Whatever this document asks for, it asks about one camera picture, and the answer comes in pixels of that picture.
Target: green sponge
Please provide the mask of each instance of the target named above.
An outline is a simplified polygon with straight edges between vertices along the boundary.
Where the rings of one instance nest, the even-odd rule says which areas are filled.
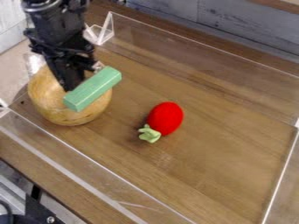
[[[63,98],[64,105],[80,112],[119,82],[122,73],[106,66]]]

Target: toy strawberry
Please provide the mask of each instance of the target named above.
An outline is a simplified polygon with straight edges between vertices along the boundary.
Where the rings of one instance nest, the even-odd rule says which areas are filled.
[[[139,130],[143,133],[139,138],[152,144],[160,136],[167,136],[175,132],[182,122],[183,110],[180,106],[171,101],[163,102],[150,112],[146,125]]]

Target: red strawberry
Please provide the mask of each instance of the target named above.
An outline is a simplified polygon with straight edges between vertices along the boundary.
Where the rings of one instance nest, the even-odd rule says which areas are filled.
[[[160,136],[170,135],[182,125],[183,110],[174,102],[163,102],[154,107],[148,117],[147,124],[139,130],[143,134],[142,140],[155,143]]]

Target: transparent acrylic box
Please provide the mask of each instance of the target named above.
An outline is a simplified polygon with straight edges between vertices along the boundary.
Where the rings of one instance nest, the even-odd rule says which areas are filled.
[[[114,12],[86,37],[124,75],[107,113],[60,127],[24,94],[2,117],[2,132],[136,223],[294,219],[297,75]],[[160,143],[140,143],[136,130],[162,101],[179,102],[184,124]]]

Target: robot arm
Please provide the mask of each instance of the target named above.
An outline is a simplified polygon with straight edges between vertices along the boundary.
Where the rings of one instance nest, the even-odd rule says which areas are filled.
[[[96,70],[95,47],[83,38],[88,5],[90,0],[23,0],[23,10],[35,26],[26,29],[24,35],[66,92],[83,82],[86,70]]]

